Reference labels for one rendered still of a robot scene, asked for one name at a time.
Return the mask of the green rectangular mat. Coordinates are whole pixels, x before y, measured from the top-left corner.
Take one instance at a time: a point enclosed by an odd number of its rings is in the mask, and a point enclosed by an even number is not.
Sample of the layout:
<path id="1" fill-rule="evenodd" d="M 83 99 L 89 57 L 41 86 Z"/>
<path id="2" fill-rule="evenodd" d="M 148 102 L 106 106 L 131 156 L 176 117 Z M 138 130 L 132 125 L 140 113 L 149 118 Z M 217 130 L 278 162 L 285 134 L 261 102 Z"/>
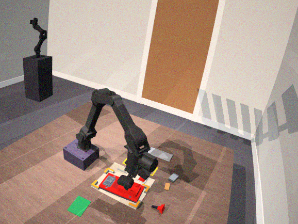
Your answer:
<path id="1" fill-rule="evenodd" d="M 68 211 L 81 217 L 81 215 L 84 213 L 84 211 L 87 209 L 90 203 L 91 201 L 81 196 L 78 196 L 76 200 L 68 208 Z"/>

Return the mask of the small orange flat block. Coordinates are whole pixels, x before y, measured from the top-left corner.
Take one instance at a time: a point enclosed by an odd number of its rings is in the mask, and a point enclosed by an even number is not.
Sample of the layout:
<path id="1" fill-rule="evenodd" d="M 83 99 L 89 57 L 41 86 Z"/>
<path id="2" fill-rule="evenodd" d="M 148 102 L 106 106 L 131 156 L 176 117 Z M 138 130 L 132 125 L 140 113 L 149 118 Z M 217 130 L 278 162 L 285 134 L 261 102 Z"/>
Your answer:
<path id="1" fill-rule="evenodd" d="M 170 184 L 169 183 L 165 183 L 165 190 L 169 190 Z"/>

